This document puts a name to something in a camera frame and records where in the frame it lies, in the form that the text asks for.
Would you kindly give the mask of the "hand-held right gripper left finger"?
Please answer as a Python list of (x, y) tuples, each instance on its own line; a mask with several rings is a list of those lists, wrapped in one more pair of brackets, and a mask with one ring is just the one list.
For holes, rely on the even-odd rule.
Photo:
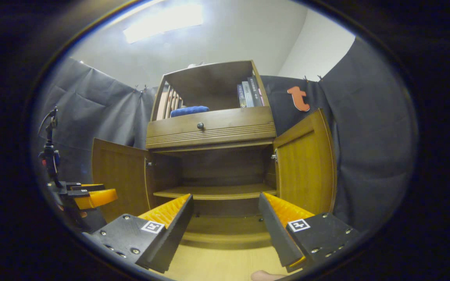
[(168, 271), (193, 216), (192, 194), (168, 201), (142, 215), (127, 213), (83, 236), (104, 254), (128, 264)]

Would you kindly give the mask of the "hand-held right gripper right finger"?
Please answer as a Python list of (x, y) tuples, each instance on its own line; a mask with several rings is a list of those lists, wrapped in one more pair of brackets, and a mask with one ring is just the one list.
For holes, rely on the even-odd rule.
[(330, 212), (317, 215), (262, 192), (259, 210), (286, 270), (313, 267), (349, 248), (361, 233)]

